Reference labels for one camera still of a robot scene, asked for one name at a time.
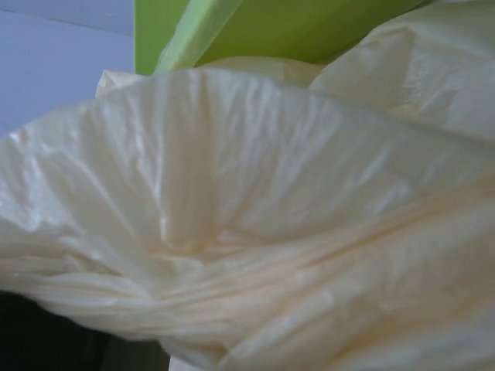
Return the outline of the orange plastic bag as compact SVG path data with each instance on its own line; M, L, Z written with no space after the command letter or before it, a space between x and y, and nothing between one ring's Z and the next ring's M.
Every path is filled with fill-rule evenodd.
M494 3L104 73L1 140L1 287L182 370L492 370Z

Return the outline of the green plastic tray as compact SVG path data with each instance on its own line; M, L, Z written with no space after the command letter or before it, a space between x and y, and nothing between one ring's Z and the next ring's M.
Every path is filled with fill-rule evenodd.
M237 56L330 60L423 1L136 1L134 69L150 75Z

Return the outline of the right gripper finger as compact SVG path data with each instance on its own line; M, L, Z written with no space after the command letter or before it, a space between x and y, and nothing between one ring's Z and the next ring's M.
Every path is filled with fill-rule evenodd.
M157 342L129 342L1 293L2 370L167 370Z

